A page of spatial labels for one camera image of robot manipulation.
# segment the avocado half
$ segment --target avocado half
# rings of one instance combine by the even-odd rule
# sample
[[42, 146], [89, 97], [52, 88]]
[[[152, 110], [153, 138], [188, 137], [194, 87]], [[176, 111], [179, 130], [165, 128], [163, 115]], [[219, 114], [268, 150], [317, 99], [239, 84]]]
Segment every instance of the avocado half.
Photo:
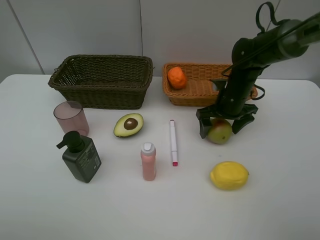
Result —
[[130, 113], [121, 117], [115, 124], [113, 134], [126, 138], [137, 134], [144, 126], [144, 118], [139, 113]]

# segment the dark brown wicker basket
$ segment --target dark brown wicker basket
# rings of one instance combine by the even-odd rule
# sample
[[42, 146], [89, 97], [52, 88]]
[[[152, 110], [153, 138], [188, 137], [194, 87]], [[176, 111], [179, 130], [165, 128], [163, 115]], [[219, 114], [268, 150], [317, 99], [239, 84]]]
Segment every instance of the dark brown wicker basket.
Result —
[[73, 55], [55, 70], [48, 84], [84, 108], [139, 109], [152, 76], [149, 57]]

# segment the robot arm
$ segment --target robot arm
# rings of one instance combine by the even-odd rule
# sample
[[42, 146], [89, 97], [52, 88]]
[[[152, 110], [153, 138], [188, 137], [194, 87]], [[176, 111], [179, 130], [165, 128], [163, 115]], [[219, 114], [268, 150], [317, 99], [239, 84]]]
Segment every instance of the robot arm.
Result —
[[[263, 5], [268, 5], [271, 21], [277, 26], [267, 32], [259, 22]], [[245, 102], [263, 70], [273, 63], [300, 57], [310, 44], [320, 42], [320, 12], [305, 21], [285, 19], [277, 22], [272, 3], [265, 2], [256, 13], [256, 24], [261, 32], [255, 38], [241, 38], [235, 43], [233, 65], [222, 72], [228, 80], [213, 80], [219, 90], [216, 103], [197, 110], [202, 138], [211, 128], [210, 118], [234, 120], [232, 131], [235, 134], [253, 122], [252, 114], [256, 114], [258, 108]]]

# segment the plastic cup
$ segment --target plastic cup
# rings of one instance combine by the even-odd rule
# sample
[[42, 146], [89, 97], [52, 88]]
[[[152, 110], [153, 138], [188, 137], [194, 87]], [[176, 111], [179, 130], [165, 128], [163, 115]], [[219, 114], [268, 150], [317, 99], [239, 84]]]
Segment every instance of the plastic cup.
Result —
[[78, 131], [80, 135], [89, 134], [89, 125], [82, 105], [77, 101], [65, 101], [55, 107], [53, 115], [63, 132]]

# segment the tangerine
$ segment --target tangerine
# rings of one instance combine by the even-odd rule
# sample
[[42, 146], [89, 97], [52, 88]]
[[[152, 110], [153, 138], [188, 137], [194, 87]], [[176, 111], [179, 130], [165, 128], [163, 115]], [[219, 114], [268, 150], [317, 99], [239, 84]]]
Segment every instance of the tangerine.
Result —
[[178, 66], [169, 70], [168, 79], [174, 89], [183, 89], [187, 86], [187, 77]]

